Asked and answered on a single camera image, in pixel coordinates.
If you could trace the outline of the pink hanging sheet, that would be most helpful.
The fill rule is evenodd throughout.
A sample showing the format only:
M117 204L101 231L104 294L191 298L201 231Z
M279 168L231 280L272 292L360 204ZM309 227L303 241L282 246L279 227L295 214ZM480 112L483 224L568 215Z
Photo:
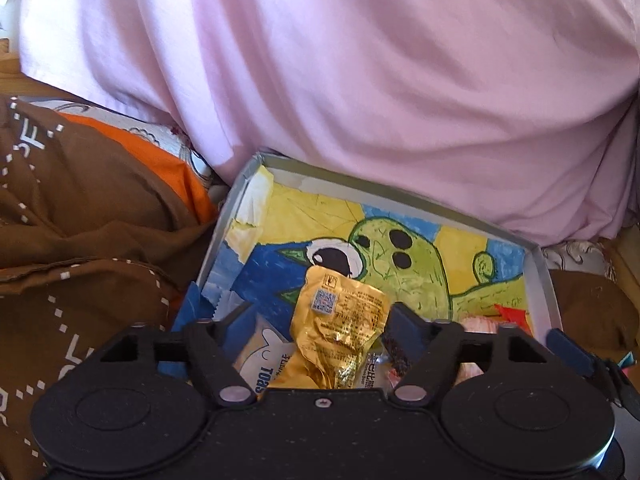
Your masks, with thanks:
M21 0L23 72L550 245L637 206L639 0Z

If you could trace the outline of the gold foil snack pack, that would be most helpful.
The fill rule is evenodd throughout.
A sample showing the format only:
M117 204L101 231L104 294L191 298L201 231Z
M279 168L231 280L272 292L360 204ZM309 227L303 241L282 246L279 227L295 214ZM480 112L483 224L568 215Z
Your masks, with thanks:
M295 350L270 386L352 388L389 314L390 300L384 292L322 266L311 266L290 327Z

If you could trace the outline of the brown PF patterned blanket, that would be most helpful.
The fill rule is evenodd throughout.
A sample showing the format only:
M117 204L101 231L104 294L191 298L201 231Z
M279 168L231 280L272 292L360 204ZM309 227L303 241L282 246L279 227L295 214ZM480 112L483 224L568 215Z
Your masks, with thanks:
M1 100L1 474L46 462L40 396L124 328L171 326L217 218L200 221L96 129Z

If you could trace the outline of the grey box with cartoon drawing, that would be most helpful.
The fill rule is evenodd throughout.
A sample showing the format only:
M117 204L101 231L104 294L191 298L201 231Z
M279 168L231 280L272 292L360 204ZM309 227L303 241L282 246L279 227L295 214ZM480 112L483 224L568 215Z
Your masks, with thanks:
M382 290L430 321L502 322L500 304L526 310L537 339L561 326L535 243L396 188L259 153L232 185L175 328L221 320L248 302L229 358L253 335L257 315L291 341L311 266Z

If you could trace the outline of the red spicy strip snack pack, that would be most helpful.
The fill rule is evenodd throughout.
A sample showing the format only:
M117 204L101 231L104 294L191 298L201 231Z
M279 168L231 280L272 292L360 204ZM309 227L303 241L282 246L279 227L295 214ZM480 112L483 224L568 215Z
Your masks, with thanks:
M524 330L526 334L531 335L533 333L529 327L528 313L526 310L503 307L500 306L500 304L495 304L495 309L498 311L499 318L501 318L503 324L512 323L521 330Z

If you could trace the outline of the toast bread pack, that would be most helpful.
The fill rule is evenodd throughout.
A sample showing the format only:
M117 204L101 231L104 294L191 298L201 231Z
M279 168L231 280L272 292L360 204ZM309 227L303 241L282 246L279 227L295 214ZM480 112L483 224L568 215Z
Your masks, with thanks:
M262 394L288 364L296 344L281 335L263 316L256 316L255 329L233 363L244 382Z

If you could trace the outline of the dark jerky clear pack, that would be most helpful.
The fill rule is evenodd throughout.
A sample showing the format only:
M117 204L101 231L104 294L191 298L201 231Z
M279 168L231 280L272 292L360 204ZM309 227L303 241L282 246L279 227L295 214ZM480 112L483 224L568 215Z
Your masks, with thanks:
M426 390L432 391L451 387L462 364L487 372L495 334L469 332L457 322L425 321L403 304L395 304L382 341L399 381L427 385Z

